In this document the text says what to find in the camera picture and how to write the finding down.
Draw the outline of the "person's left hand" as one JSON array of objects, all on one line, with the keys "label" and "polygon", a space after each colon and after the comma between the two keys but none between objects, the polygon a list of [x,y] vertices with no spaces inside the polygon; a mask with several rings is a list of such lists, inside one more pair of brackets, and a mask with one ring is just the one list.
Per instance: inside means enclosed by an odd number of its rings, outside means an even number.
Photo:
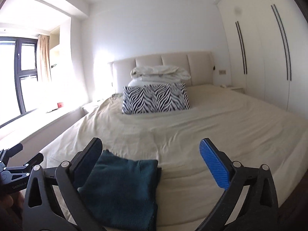
[{"label": "person's left hand", "polygon": [[1,193],[1,207],[12,213],[13,217],[21,221],[23,219],[24,196],[21,191],[13,194]]}]

